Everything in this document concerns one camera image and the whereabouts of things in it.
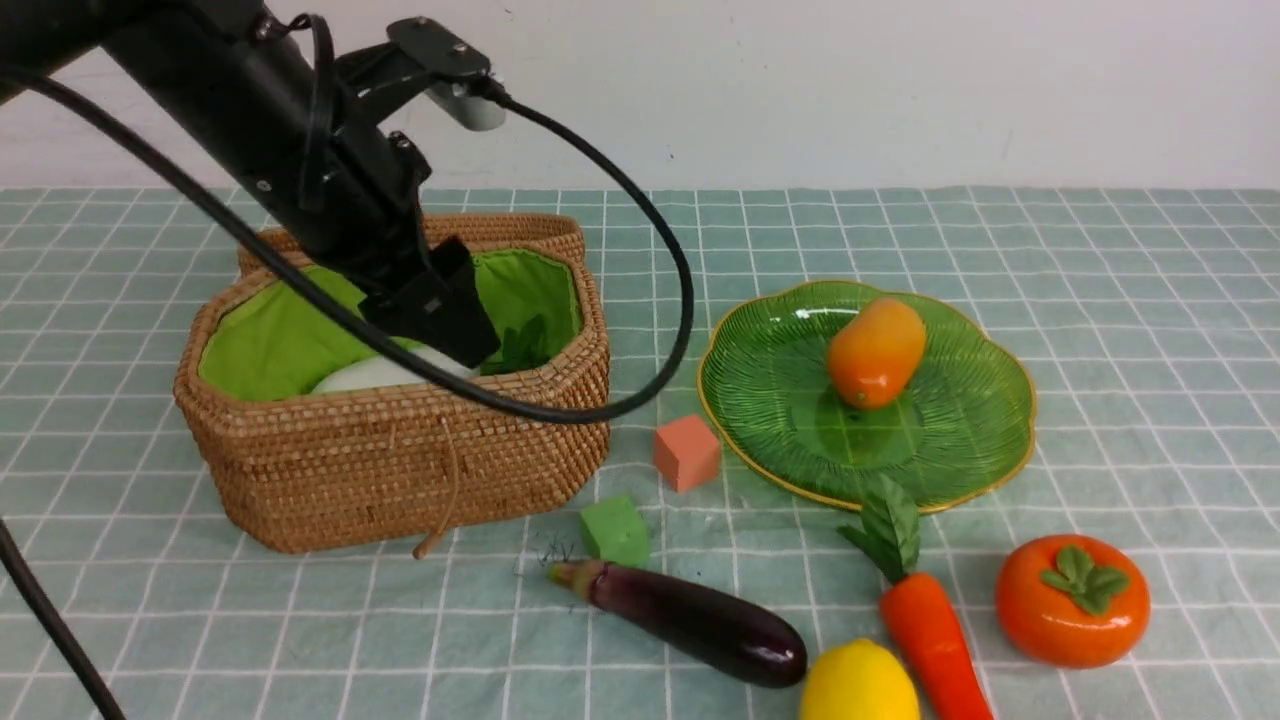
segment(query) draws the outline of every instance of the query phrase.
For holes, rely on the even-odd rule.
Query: green basket lining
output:
[[[481,374],[529,370],[558,355],[582,331],[573,273],[531,250],[472,256],[476,291],[502,348]],[[364,293],[340,274],[311,265],[303,272],[349,310]],[[421,343],[397,338],[406,348]],[[307,395],[330,374],[376,355],[276,281],[223,316],[200,360],[198,373],[218,389],[262,402]]]

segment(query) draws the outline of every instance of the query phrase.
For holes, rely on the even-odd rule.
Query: white wall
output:
[[[648,187],[1280,187],[1276,0],[269,5],[326,15],[339,53],[431,15]],[[227,182],[105,58],[59,77]],[[608,184],[518,118],[471,135],[421,100],[387,127],[424,146],[431,186]],[[0,108],[0,184],[159,183],[44,99]]]

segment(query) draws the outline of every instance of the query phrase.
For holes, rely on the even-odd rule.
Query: green plate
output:
[[[832,389],[826,351],[882,295],[920,314],[928,343],[902,395],[859,413]],[[945,302],[855,282],[804,283],[735,307],[698,366],[698,395],[755,471],[849,510],[879,474],[922,512],[952,507],[1016,475],[1036,447],[1036,388],[1016,357]]]

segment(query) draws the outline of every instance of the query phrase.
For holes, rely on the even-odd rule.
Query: wicker basket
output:
[[[436,215],[431,242],[472,252],[518,247],[570,268],[582,329],[541,368],[477,378],[481,387],[561,407],[608,401],[609,345],[581,228],[538,214]],[[297,266],[310,260],[279,229],[262,234]],[[425,534],[564,505],[609,450],[609,424],[530,423],[431,383],[247,402],[198,374],[219,322],[279,282],[241,250],[242,277],[196,315],[174,398],[209,464],[228,518],[264,546],[308,552]]]

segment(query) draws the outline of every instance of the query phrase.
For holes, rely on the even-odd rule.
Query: black cable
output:
[[[689,260],[685,258],[685,254],[680,247],[680,241],[671,231],[671,227],[667,225],[662,214],[658,213],[658,209],[653,206],[648,197],[645,197],[644,191],[636,187],[636,184],[621,169],[618,169],[598,150],[591,147],[590,143],[564,126],[515,100],[511,100],[504,92],[493,90],[497,87],[495,83],[492,83],[489,90],[489,94],[497,99],[495,101],[500,101],[512,113],[525,117],[536,124],[541,124],[558,137],[568,141],[573,145],[573,147],[586,154],[614,182],[626,190],[627,195],[631,196],[645,215],[654,223],[658,234],[662,236],[663,243],[667,246],[672,260],[676,264],[676,273],[680,277],[681,313],[680,327],[676,331],[676,340],[672,345],[671,354],[668,355],[666,364],[663,364],[648,384],[617,402],[586,410],[534,405],[486,391],[466,379],[458,378],[452,373],[431,365],[417,355],[413,355],[408,350],[401,347],[381,329],[370,325],[362,318],[342,306],[337,300],[329,296],[329,293],[316,286],[306,275],[306,273],[291,265],[288,260],[285,260],[274,247],[262,241],[253,228],[248,227],[244,220],[239,218],[239,215],[218,200],[218,197],[205,190],[204,186],[178,168],[146,140],[95,105],[91,100],[54,79],[31,73],[23,68],[0,64],[0,79],[26,86],[27,88],[61,104],[114,140],[118,145],[128,150],[134,158],[155,170],[175,190],[191,200],[191,202],[204,210],[215,223],[218,223],[224,231],[244,246],[246,250],[257,258],[259,261],[270,268],[271,272],[284,281],[287,286],[320,310],[338,327],[343,328],[349,334],[401,368],[444,387],[462,398],[470,400],[492,410],[498,410],[507,415],[516,415],[540,423],[563,425],[585,425],[608,421],[631,413],[657,397],[657,395],[662,392],[662,388],[666,387],[672,377],[675,377],[676,370],[680,368],[680,363],[684,360],[685,352],[689,348],[689,340],[692,333],[694,324],[692,274],[689,266]]]
[[[27,601],[27,606],[31,607],[31,612],[36,616],[36,620],[40,620],[40,624],[44,625],[45,632],[49,633],[49,638],[54,641],[54,646],[63,653],[72,671],[76,673],[81,684],[84,685],[93,705],[97,706],[99,714],[102,715],[102,720],[125,720],[124,712],[111,696],[106,682],[97,674],[93,662],[84,653],[84,648],[76,642],[76,635],[72,634],[70,628],[67,626],[61,616],[58,615],[54,603],[49,601],[49,596],[45,594],[40,583],[36,582],[31,568],[23,561],[18,543],[14,542],[13,536],[9,533],[9,527],[5,525],[3,518],[0,518],[0,564],[4,564],[4,569],[13,578],[13,584],[18,588],[18,593]]]
[[[315,42],[312,59],[315,79],[311,82],[311,122],[307,124],[302,170],[298,178],[298,206],[315,213],[324,206],[321,186],[329,164],[329,135],[333,132],[333,115],[338,100],[338,70],[334,68],[333,33],[329,32],[329,23],[320,15],[303,13],[284,26],[278,37],[300,29],[310,29]]]

